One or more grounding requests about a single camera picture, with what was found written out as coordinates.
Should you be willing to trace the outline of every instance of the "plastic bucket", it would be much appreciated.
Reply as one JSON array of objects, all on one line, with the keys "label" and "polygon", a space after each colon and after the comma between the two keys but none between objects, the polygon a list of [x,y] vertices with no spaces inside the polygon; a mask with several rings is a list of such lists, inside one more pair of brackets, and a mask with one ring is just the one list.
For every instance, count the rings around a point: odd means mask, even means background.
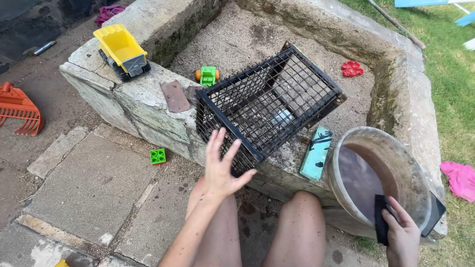
[{"label": "plastic bucket", "polygon": [[374,237],[374,194],[382,190],[401,204],[420,230],[424,229],[431,211],[429,188],[421,167],[401,142],[382,130],[357,127],[347,131],[332,152],[328,162],[330,187],[355,219],[336,225],[338,228]]}]

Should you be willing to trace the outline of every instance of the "red plastic flower mold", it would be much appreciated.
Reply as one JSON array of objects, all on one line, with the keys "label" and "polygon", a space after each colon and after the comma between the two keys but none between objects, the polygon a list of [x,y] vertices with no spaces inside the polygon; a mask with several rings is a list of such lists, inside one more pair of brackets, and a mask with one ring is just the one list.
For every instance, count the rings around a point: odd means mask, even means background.
[{"label": "red plastic flower mold", "polygon": [[342,65],[343,76],[354,77],[356,75],[362,75],[363,69],[360,68],[360,64],[356,61],[348,61]]}]

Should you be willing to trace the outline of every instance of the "muddy water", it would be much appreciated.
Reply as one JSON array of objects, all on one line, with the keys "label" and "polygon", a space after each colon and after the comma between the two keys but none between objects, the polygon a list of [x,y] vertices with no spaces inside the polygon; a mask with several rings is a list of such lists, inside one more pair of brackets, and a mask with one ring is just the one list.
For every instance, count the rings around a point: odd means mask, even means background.
[{"label": "muddy water", "polygon": [[345,144],[340,148],[338,164],[348,195],[371,222],[374,222],[375,194],[398,199],[394,175],[387,164],[368,149],[357,144]]}]

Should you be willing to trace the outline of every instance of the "leg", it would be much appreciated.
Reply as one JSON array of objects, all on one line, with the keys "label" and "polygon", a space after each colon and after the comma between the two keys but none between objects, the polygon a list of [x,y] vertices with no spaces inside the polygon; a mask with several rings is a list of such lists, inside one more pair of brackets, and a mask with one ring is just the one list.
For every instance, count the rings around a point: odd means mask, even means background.
[{"label": "leg", "polygon": [[325,219],[318,198],[298,191],[280,209],[279,223],[262,267],[322,266]]},{"label": "leg", "polygon": [[[205,190],[201,177],[191,191],[186,218],[191,214]],[[240,267],[241,247],[238,232],[238,207],[234,195],[227,197],[216,211],[196,255],[194,266]]]}]

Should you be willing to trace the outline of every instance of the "yellow toy dump truck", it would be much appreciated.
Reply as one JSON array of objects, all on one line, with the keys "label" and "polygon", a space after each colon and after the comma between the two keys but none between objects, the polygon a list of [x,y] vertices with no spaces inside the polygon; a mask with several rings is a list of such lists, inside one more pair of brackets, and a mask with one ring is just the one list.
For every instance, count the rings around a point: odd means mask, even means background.
[{"label": "yellow toy dump truck", "polygon": [[124,25],[115,24],[98,29],[94,36],[100,43],[99,54],[121,81],[130,81],[131,77],[150,70],[147,52]]}]

